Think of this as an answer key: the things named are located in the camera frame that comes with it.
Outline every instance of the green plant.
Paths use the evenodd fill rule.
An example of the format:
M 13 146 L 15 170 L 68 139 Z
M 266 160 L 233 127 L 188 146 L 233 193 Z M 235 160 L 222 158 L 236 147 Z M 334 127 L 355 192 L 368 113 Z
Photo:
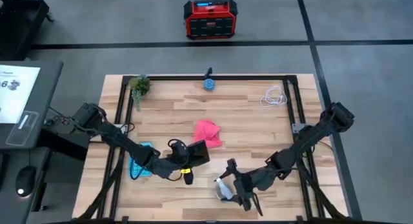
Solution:
M 128 83 L 130 85 L 130 89 L 132 89 L 132 98 L 134 100 L 135 109 L 140 111 L 141 108 L 139 103 L 143 99 L 143 96 L 148 93 L 150 88 L 149 78 L 146 75 L 140 75 L 133 77 Z

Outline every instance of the white cable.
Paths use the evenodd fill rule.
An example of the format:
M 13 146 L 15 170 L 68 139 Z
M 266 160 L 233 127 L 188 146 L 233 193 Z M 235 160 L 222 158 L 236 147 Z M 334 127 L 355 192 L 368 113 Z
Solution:
M 274 99 L 274 98 L 271 98 L 271 92 L 275 90 L 278 90 L 278 96 L 277 98 Z M 288 101 L 288 98 L 285 95 L 284 91 L 279 86 L 273 86 L 265 92 L 264 96 L 261 97 L 261 99 L 259 100 L 259 104 L 262 107 L 271 107 L 274 105 L 284 105 L 287 101 Z

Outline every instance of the white paper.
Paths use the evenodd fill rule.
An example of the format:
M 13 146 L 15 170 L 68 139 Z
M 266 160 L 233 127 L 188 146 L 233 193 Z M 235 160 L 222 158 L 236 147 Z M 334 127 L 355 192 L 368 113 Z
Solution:
M 16 124 L 40 68 L 0 65 L 0 123 Z

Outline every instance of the red portable power station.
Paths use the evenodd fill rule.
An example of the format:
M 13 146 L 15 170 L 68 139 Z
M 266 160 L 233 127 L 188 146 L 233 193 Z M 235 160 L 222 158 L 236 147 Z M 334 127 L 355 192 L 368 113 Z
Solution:
M 235 34 L 237 3 L 233 0 L 192 1 L 184 5 L 190 39 L 228 38 Z

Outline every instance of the yellow label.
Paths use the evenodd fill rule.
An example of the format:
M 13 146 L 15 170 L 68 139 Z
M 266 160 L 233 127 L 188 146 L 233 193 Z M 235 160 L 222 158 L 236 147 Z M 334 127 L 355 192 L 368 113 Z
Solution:
M 182 174 L 188 174 L 188 173 L 190 173 L 190 172 L 191 172 L 191 169 L 190 169 L 190 168 L 181 169 L 181 173 L 182 173 Z

